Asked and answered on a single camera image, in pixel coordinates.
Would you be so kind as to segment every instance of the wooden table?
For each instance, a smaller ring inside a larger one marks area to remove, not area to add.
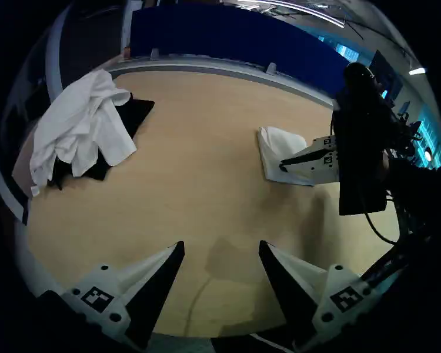
[[[69,178],[32,202],[28,239],[64,286],[96,264],[122,268],[176,241],[186,256],[156,332],[215,337],[284,323],[258,257],[267,240],[322,268],[365,271],[388,249],[364,216],[338,215],[339,184],[265,181],[256,134],[275,126],[310,144],[331,110],[277,88],[227,76],[139,72],[117,86],[155,101],[138,150],[105,181]],[[397,237],[393,205],[372,214]]]

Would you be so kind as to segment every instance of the crumpled white fabric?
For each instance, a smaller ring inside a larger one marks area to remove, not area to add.
[[[258,131],[258,144],[267,180],[295,185],[313,185],[312,180],[306,175],[287,173],[279,169],[283,159],[291,158],[307,147],[304,137],[268,126]]]
[[[119,89],[111,74],[98,70],[75,81],[51,104],[34,133],[34,150],[29,162],[38,188],[52,179],[56,157],[72,164],[80,177],[98,159],[100,149],[109,165],[117,165],[136,151],[115,105],[125,104],[130,92]]]

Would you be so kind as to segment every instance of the blue panel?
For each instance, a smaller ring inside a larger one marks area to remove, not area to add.
[[[231,6],[182,4],[133,13],[131,55],[194,54],[276,63],[277,70],[335,96],[344,87],[348,61],[303,30]]]

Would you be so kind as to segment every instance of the white cloth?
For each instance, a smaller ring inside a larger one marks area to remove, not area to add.
[[[307,147],[304,137],[269,126],[258,131],[258,144],[267,180],[295,185],[313,185],[310,178],[305,175],[287,173],[279,169],[283,159],[290,158]]]
[[[136,146],[115,108],[130,97],[104,70],[90,72],[65,88],[34,133],[29,167],[38,188],[52,179],[56,157],[72,164],[73,176],[80,177],[96,163],[98,149],[112,166],[134,153]],[[36,195],[37,188],[32,189]]]

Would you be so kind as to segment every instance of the window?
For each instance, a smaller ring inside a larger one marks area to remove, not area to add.
[[[441,166],[441,146],[432,127],[431,114],[426,107],[422,109],[418,119],[422,122],[418,131],[423,138],[421,141],[415,141],[415,164],[429,169],[439,168]],[[429,148],[433,154],[431,162],[425,157],[426,148]]]
[[[356,62],[358,60],[359,53],[357,51],[354,51],[353,49],[348,48],[347,46],[337,44],[335,50],[349,62]]]

